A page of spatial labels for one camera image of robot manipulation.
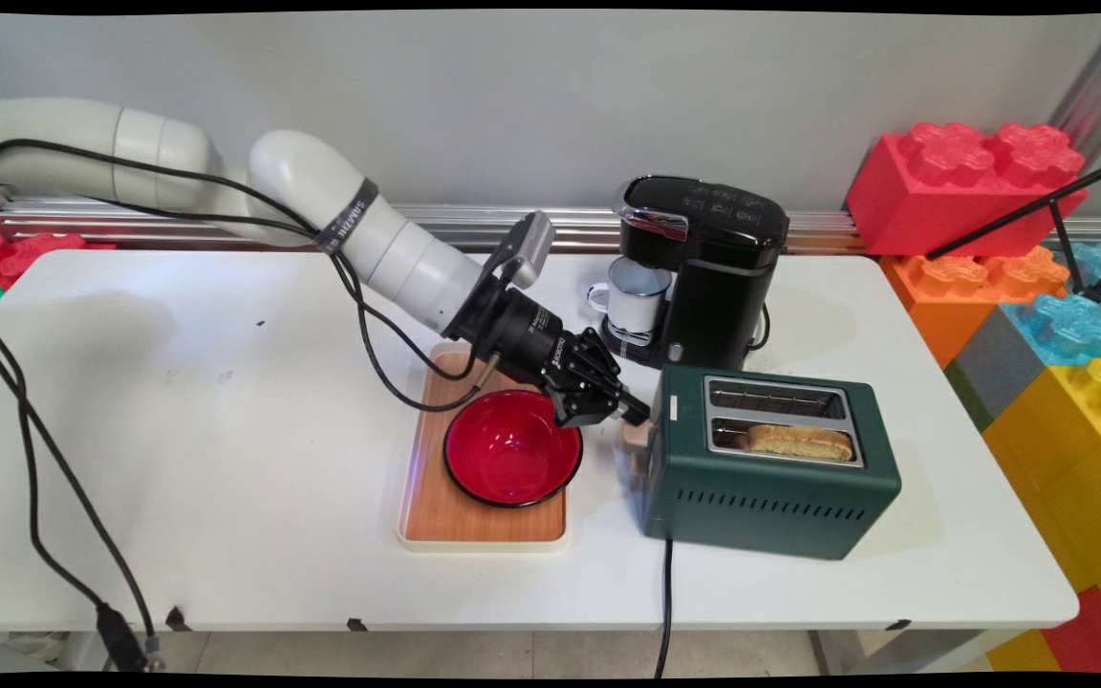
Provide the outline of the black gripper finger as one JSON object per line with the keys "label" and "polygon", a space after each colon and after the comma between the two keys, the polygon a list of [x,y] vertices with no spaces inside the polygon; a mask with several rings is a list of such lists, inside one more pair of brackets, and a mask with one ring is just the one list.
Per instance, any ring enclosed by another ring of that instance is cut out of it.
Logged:
{"label": "black gripper finger", "polygon": [[598,425],[608,418],[640,426],[650,418],[647,402],[624,386],[620,367],[600,334],[586,328],[575,337],[575,425]]}
{"label": "black gripper finger", "polygon": [[556,426],[581,428],[598,425],[619,411],[621,383],[584,370],[550,370],[550,400]]}

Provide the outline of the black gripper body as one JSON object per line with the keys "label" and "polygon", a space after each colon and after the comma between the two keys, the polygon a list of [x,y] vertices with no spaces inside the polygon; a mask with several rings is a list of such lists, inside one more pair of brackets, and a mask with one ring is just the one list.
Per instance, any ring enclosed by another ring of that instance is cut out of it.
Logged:
{"label": "black gripper body", "polygon": [[573,387],[568,358],[576,334],[562,318],[516,288],[480,286],[447,323],[447,339],[464,339],[482,358],[495,354],[495,369],[519,383],[547,389]]}

